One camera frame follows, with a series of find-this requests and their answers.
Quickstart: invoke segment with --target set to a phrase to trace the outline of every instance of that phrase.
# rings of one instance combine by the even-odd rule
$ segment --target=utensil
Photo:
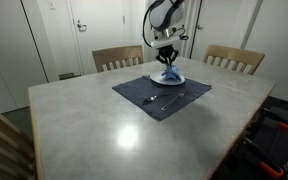
[[[162,107],[162,110],[165,111],[167,108],[169,108],[173,102],[177,99],[177,98],[180,98],[180,97],[183,97],[185,92],[186,92],[186,87],[183,87],[182,89],[180,89],[180,91],[177,93],[177,96],[174,97],[172,100],[170,100],[170,102],[166,103],[165,106]]]
[[[151,96],[151,97],[143,96],[143,98],[144,98],[145,101],[153,102],[157,97],[171,95],[171,94],[174,94],[174,92],[163,93],[163,94],[159,94],[159,95],[155,95],[155,96]]]

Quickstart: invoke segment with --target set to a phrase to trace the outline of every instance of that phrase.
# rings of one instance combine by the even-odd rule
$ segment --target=gray placemat
[[[175,97],[177,92],[184,86],[187,87],[185,95],[178,98],[167,110],[162,111],[162,107]],[[187,78],[181,85],[165,86],[153,82],[149,76],[142,76],[141,78],[114,86],[112,89],[140,107],[156,120],[161,121],[203,95],[211,89],[211,86]],[[154,102],[147,102],[143,99],[143,96],[149,97],[166,92],[174,92],[174,94],[157,97]]]

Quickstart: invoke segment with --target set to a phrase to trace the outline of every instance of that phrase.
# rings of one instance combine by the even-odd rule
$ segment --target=door handle
[[[81,24],[80,20],[77,20],[77,27],[80,32],[84,32],[87,29],[87,25]]]
[[[197,25],[197,26],[196,26],[196,29],[198,29],[198,30],[203,30],[204,27],[202,27],[202,26],[200,26],[200,25]]]

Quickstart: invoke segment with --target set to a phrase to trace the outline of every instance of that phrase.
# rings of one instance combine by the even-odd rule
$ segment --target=blue cloth
[[[164,80],[166,81],[180,81],[181,76],[179,73],[179,70],[176,66],[166,66],[166,70],[162,73],[162,76],[164,76]]]

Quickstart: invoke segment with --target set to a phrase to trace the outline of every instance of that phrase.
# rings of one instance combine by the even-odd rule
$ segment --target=red object
[[[287,124],[284,124],[282,122],[279,122],[278,125],[286,130],[288,130],[288,125]]]
[[[268,166],[267,164],[265,164],[264,162],[260,163],[260,167],[270,176],[272,176],[273,178],[281,178],[284,174],[283,169],[280,169],[280,172],[276,172],[274,169],[272,169],[270,166]]]

